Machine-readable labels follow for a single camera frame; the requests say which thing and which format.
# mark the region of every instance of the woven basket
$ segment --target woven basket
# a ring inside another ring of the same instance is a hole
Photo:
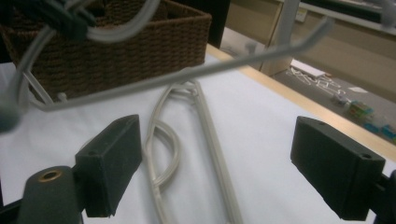
[[[144,0],[112,0],[97,25],[124,24],[143,4]],[[210,22],[209,14],[164,0],[147,27],[124,42],[78,43],[56,35],[37,58],[32,73],[52,100],[59,101],[61,92],[71,99],[175,72],[205,61]],[[0,27],[14,63],[18,64],[41,27],[18,13],[13,25]]]

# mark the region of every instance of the gray cable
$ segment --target gray cable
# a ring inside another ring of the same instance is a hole
[[[159,120],[159,116],[161,113],[161,109],[163,107],[163,104],[169,95],[169,93],[172,90],[172,86],[170,86],[168,89],[166,89],[162,96],[160,97],[160,100],[156,104],[154,111],[151,115],[149,124],[148,124],[148,137],[146,139],[146,144],[144,146],[143,152],[145,155],[145,164],[148,167],[148,175],[149,175],[149,181],[150,181],[150,189],[151,193],[154,197],[154,202],[155,202],[155,208],[158,214],[158,217],[161,221],[162,224],[168,224],[169,222],[169,217],[166,215],[163,207],[163,197],[161,196],[161,185],[167,182],[172,175],[175,173],[179,160],[180,160],[180,143],[177,138],[177,135],[173,132],[173,130],[166,125],[165,123],[161,122]],[[165,170],[164,175],[160,175],[161,178],[159,178],[156,175],[155,172],[155,165],[154,161],[152,159],[152,141],[153,137],[155,134],[155,131],[158,129],[160,130],[163,128],[163,136],[165,136],[168,139],[168,142],[172,143],[173,149],[174,149],[174,157],[168,166],[168,168]]]
[[[30,85],[35,89],[38,96],[43,100],[44,104],[51,105],[53,104],[52,99],[48,95],[48,93],[44,90],[43,86],[38,82],[38,80],[33,76],[31,72],[25,72],[24,76],[29,81]]]
[[[52,38],[54,32],[47,26],[43,28],[34,39],[28,50],[23,54],[17,70],[9,82],[7,90],[0,94],[0,133],[12,130],[21,119],[20,102],[26,97],[23,87],[23,72],[29,71],[38,54],[46,43]]]
[[[151,20],[161,0],[146,0],[138,14],[124,25],[113,29],[89,28],[87,38],[104,43],[116,43],[138,34]]]

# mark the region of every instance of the white cloth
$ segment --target white cloth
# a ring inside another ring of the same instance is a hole
[[[206,57],[207,63],[215,61]],[[236,70],[199,81],[245,223],[346,223],[290,162],[295,120],[311,114]],[[114,119],[139,114],[144,143],[149,117],[163,89],[56,112],[30,108],[14,132],[0,135],[5,203],[22,196],[30,175],[51,166],[73,166],[81,146]],[[182,145],[176,176],[163,192],[172,219],[175,223],[225,223],[221,194],[193,104],[170,100],[162,120],[175,130]],[[169,151],[154,154],[163,170],[171,158]],[[384,173],[389,175],[395,167],[394,162],[387,161]],[[371,213],[367,223],[373,219]],[[158,223],[144,164],[134,174],[114,217],[85,217],[84,221]]]

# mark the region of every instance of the white table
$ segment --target white table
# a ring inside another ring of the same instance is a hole
[[[216,60],[206,57],[207,63]],[[254,80],[233,70],[199,79],[244,222],[351,223],[340,220],[290,162],[297,116],[322,119],[318,115],[321,108],[312,114],[306,110],[311,103],[305,100],[301,100],[301,105],[292,103],[288,99],[296,96],[279,95],[274,92],[274,86],[263,86],[267,79],[260,78]],[[51,166],[73,166],[74,155],[81,146],[114,119],[139,114],[144,142],[149,117],[163,89],[56,112],[30,108],[18,129],[0,136],[0,176],[5,203],[21,197],[24,182],[30,175]],[[178,172],[163,194],[173,219],[176,223],[225,223],[219,188],[194,106],[173,99],[165,106],[163,120],[179,134],[182,144]],[[159,151],[155,155],[164,168],[170,160],[169,152]],[[388,160],[384,174],[389,175],[394,169],[396,163]],[[367,223],[373,223],[373,219],[374,214],[370,213]],[[84,221],[158,223],[144,164],[134,174],[114,217],[85,217]]]

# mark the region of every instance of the black clamp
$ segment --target black clamp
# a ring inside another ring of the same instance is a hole
[[[319,120],[299,117],[291,162],[343,220],[396,224],[396,171],[382,174],[386,160]]]
[[[82,8],[64,8],[65,1],[60,0],[7,0],[0,5],[14,6],[31,20],[41,19],[62,35],[82,41],[86,38],[88,26],[95,25],[95,17]]]
[[[79,224],[110,217],[141,161],[137,115],[113,121],[76,154],[76,165],[55,166],[32,175],[21,200],[0,206],[2,224]]]

